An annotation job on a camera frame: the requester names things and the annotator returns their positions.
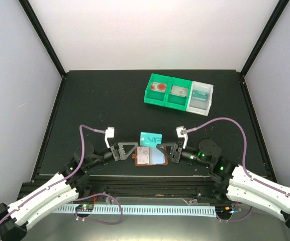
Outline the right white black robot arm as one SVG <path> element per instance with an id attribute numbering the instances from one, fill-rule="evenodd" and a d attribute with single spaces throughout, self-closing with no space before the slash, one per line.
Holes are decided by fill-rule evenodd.
<path id="1" fill-rule="evenodd" d="M 229 200 L 247 204 L 277 217 L 290 229 L 290 188 L 227 160 L 214 141 L 204 139 L 194 148 L 185 148 L 181 141 L 156 147 L 173 163 L 184 160 L 206 167 L 215 183 L 212 197 L 217 202 Z"/>

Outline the pink white numbered card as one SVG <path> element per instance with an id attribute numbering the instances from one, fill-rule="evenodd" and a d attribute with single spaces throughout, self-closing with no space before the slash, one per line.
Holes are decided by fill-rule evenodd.
<path id="1" fill-rule="evenodd" d="M 173 85 L 170 91 L 170 94 L 180 96 L 180 97 L 186 97 L 188 93 L 188 89 L 181 86 Z"/>

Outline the teal VIP card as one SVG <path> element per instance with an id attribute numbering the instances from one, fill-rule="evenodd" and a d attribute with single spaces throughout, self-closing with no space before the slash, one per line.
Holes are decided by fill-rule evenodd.
<path id="1" fill-rule="evenodd" d="M 140 146 L 156 148 L 162 142 L 162 134 L 141 132 Z"/>

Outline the brown leather card holder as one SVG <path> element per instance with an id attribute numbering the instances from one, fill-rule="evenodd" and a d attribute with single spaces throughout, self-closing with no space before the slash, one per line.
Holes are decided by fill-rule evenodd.
<path id="1" fill-rule="evenodd" d="M 168 164 L 167 157 L 157 148 L 138 146 L 132 154 L 135 166 L 162 166 Z"/>

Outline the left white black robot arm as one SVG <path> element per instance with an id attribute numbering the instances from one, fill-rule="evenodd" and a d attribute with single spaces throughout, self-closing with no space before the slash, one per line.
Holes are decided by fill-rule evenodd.
<path id="1" fill-rule="evenodd" d="M 89 171 L 107 161 L 127 159 L 137 147 L 137 142 L 118 142 L 97 152 L 93 144 L 83 143 L 70 162 L 42 186 L 14 203 L 0 204 L 0 240 L 22 240 L 30 228 L 60 206 L 89 199 Z"/>

